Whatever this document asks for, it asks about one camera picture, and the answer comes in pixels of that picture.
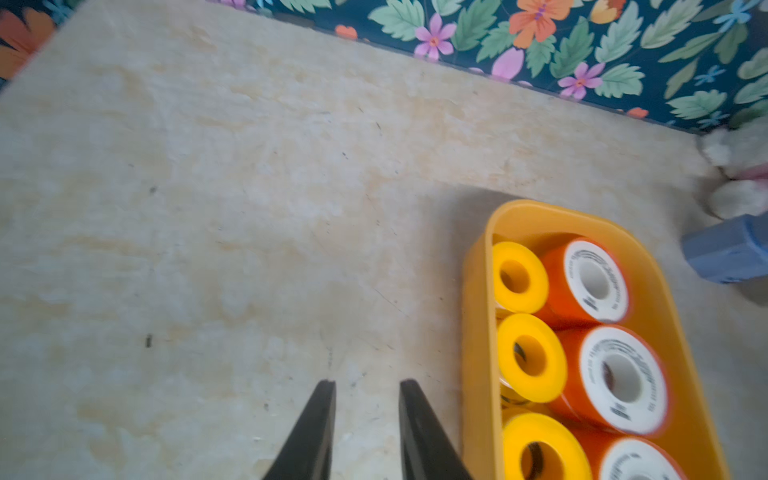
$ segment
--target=yellow foam roll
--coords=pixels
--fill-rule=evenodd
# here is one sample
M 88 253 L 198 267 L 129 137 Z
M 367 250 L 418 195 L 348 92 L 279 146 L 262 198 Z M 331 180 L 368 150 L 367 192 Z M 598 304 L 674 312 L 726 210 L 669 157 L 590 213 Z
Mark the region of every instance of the yellow foam roll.
M 492 257 L 493 290 L 500 313 L 538 312 L 549 294 L 547 270 L 541 260 L 515 242 L 497 243 Z
M 546 323 L 528 313 L 516 313 L 498 324 L 497 339 L 502 401 L 521 405 L 522 397 L 546 403 L 560 396 L 568 365 L 560 340 Z
M 505 480 L 591 480 L 578 440 L 552 417 L 525 409 L 502 410 Z

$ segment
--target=white plush toy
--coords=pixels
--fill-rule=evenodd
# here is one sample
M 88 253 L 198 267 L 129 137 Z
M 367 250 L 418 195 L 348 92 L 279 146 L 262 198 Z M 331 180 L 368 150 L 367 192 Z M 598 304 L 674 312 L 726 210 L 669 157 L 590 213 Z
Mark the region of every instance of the white plush toy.
M 700 149 L 733 180 L 710 195 L 713 214 L 725 220 L 768 210 L 768 117 L 738 130 L 717 128 L 701 138 Z

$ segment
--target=tape roll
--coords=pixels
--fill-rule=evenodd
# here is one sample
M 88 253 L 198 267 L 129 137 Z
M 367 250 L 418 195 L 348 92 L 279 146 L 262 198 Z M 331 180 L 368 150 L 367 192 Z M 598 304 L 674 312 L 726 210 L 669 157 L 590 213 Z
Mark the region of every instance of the tape roll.
M 560 396 L 568 374 L 565 351 L 546 323 L 528 313 L 510 315 L 498 324 L 497 346 L 502 387 L 515 394 L 502 390 L 502 397 L 520 405 L 521 399 L 545 403 Z
M 520 243 L 499 242 L 493 246 L 492 259 L 493 291 L 501 316 L 533 313 L 544 306 L 549 281 L 533 252 Z
M 654 351 L 615 325 L 557 333 L 568 361 L 559 415 L 619 432 L 658 433 L 669 410 L 667 381 Z
M 624 274 L 611 255 L 588 238 L 548 251 L 541 261 L 549 298 L 536 316 L 553 329 L 620 322 L 629 310 Z
M 591 480 L 576 438 L 552 417 L 524 409 L 502 410 L 505 480 Z
M 686 480 L 661 447 L 636 437 L 572 429 L 587 454 L 594 480 Z

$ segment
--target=floral wallpaper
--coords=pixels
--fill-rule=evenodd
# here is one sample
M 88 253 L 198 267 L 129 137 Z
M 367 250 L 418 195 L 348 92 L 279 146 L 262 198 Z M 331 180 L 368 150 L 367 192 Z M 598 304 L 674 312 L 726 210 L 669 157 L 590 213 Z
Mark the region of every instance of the floral wallpaper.
M 82 0 L 0 0 L 0 90 Z
M 768 114 L 768 0 L 213 0 L 687 131 Z

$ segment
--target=orange plastic tray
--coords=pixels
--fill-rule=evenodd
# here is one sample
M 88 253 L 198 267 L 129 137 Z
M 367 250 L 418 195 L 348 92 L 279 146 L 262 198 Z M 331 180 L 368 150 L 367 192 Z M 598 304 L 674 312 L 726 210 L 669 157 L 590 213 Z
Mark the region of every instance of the orange plastic tray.
M 522 243 L 536 254 L 574 235 L 595 240 L 614 255 L 632 295 L 621 325 L 640 334 L 664 364 L 672 403 L 670 421 L 653 441 L 690 480 L 727 480 L 727 465 L 667 282 L 656 260 L 615 223 L 532 200 L 501 205 L 467 252 L 462 287 L 462 456 L 475 480 L 503 480 L 495 300 L 491 246 Z

